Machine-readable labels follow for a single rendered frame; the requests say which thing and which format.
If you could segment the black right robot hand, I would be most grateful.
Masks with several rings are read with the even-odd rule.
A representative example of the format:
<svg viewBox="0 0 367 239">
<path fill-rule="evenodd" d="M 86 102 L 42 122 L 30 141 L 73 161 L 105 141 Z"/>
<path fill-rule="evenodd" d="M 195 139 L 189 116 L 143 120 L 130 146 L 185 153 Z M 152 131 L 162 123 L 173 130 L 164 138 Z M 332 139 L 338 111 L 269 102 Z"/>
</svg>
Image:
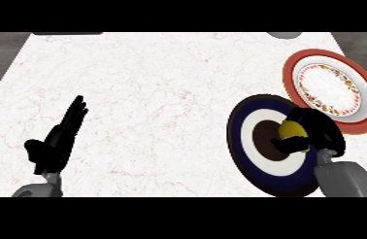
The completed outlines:
<svg viewBox="0 0 367 239">
<path fill-rule="evenodd" d="M 341 129 L 332 118 L 319 110 L 311 108 L 294 108 L 285 120 L 297 121 L 304 127 L 308 138 L 305 144 L 317 151 L 329 149 L 338 152 L 335 157 L 341 157 L 345 152 L 345 140 Z M 277 150 L 285 154 L 292 154 L 285 148 L 282 139 L 272 140 Z"/>
</svg>

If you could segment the yellow lemon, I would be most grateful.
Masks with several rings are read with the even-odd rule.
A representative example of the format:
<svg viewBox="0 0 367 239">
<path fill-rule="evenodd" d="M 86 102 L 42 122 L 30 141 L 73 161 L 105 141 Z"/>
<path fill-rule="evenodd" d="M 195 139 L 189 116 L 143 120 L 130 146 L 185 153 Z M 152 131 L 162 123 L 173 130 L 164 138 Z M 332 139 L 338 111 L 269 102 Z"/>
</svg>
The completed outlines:
<svg viewBox="0 0 367 239">
<path fill-rule="evenodd" d="M 285 120 L 279 127 L 279 136 L 285 148 L 289 153 L 310 152 L 310 146 L 305 144 L 305 139 L 308 138 L 307 131 L 297 121 Z"/>
</svg>

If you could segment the navy and white plate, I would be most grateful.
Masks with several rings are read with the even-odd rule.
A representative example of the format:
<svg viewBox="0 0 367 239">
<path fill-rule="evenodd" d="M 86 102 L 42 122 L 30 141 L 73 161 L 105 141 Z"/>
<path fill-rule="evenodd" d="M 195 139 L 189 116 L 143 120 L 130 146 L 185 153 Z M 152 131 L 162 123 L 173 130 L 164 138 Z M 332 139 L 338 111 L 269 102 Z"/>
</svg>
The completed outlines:
<svg viewBox="0 0 367 239">
<path fill-rule="evenodd" d="M 316 191 L 317 151 L 283 154 L 272 139 L 297 105 L 279 95 L 258 94 L 236 105 L 227 124 L 227 143 L 236 167 L 246 180 L 269 194 L 303 197 Z"/>
</svg>

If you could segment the grey round object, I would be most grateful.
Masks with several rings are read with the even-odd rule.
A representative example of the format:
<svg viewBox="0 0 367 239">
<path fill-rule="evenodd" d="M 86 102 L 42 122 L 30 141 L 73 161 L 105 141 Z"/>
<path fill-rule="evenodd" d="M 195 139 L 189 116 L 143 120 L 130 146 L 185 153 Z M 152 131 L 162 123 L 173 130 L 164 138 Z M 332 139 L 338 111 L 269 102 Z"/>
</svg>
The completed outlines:
<svg viewBox="0 0 367 239">
<path fill-rule="evenodd" d="M 267 33 L 274 38 L 285 40 L 295 39 L 303 34 L 303 32 L 267 32 Z"/>
</svg>

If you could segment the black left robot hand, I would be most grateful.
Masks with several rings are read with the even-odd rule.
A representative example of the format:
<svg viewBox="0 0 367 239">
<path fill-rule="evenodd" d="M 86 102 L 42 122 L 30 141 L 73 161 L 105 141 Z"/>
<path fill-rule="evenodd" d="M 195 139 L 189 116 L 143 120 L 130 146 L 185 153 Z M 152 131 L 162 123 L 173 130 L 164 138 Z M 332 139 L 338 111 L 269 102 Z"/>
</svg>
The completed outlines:
<svg viewBox="0 0 367 239">
<path fill-rule="evenodd" d="M 64 119 L 53 126 L 46 139 L 25 141 L 28 160 L 36 164 L 34 174 L 61 173 L 73 154 L 81 123 L 89 110 L 83 96 L 78 95 L 65 113 Z"/>
</svg>

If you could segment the red rimmed floral plate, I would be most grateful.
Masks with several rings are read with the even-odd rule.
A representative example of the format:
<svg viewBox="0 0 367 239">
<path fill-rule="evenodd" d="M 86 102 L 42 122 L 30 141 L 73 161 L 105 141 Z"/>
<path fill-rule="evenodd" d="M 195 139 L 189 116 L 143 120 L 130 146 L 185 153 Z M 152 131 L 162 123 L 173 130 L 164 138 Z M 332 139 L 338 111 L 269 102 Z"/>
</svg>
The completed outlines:
<svg viewBox="0 0 367 239">
<path fill-rule="evenodd" d="M 367 71 L 333 51 L 295 52 L 283 66 L 291 101 L 328 115 L 341 132 L 367 134 Z"/>
</svg>

